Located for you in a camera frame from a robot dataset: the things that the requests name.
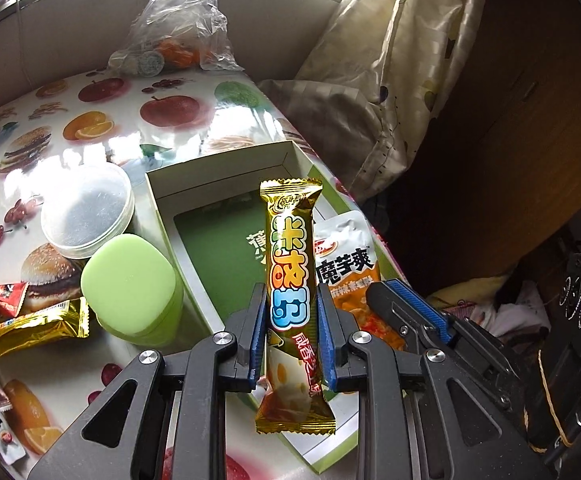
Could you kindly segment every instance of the apple print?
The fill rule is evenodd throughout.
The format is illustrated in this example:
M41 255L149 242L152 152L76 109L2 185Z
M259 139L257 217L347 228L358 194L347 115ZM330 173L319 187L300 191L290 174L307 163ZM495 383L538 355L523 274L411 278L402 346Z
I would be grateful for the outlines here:
M250 480L246 470L229 455L226 455L226 480Z
M153 97L139 109L139 115L154 126L180 126L194 121L200 113L197 99L186 95Z
M215 97L222 107L245 106L265 110L268 101L250 86L239 81L224 81L215 88Z
M172 480L173 478L173 448L169 447L164 453L164 467L162 469L162 480ZM237 461L226 455L226 480L250 480L246 470Z
M338 190L341 194L346 195L347 197L353 198L351 194L348 192L344 184L342 184L339 180L335 179L335 189Z
M85 103L93 103L116 97L122 93L125 82L120 77L111 77L101 81L93 81L83 87L77 97Z
M107 364L102 370L102 384L108 386L121 371L122 367L120 365L116 365L115 363Z

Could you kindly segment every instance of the plastic container lid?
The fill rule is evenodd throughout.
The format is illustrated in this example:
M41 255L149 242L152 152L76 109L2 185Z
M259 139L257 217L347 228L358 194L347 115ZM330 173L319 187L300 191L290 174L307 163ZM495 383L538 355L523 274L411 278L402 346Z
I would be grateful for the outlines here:
M81 260L122 234L134 211L135 196L122 168L83 164L44 197L42 231L62 256Z

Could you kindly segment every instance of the konjac snack package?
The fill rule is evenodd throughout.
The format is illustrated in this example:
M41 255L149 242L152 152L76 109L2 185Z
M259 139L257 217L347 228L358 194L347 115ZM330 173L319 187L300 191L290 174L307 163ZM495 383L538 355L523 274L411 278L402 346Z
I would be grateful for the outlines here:
M404 340L366 304L366 290L379 282L373 236L360 211L349 211L314 226L317 279L328 284L337 308L355 316L360 329L401 350Z
M313 208L322 190L314 179L261 183L266 202L268 389L255 417L259 433L335 432L322 393L317 359L317 298Z

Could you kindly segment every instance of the cloth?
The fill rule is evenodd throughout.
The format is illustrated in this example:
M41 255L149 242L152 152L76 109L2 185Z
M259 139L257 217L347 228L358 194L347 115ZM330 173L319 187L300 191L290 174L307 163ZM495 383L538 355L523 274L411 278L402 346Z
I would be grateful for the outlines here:
M430 306L435 308L452 308L455 306L493 305L495 295L502 288L508 276L492 278L474 278L467 282L447 286L426 298Z
M541 327L550 330L551 322L537 286L529 280L522 282L522 289L515 303L501 305L495 318L485 326L495 337L527 328L539 330Z
M295 80L260 83L359 202L413 161L485 0L344 0Z

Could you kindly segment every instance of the hamburger print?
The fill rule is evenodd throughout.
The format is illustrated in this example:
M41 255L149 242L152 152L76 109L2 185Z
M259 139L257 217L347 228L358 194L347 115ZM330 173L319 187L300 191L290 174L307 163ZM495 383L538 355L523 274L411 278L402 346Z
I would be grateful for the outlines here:
M22 281L28 282L23 309L37 312L66 300L80 298L81 270L51 244L37 247L22 264Z
M0 162L0 173L10 173L30 166L50 142L50 126L40 126L10 143Z

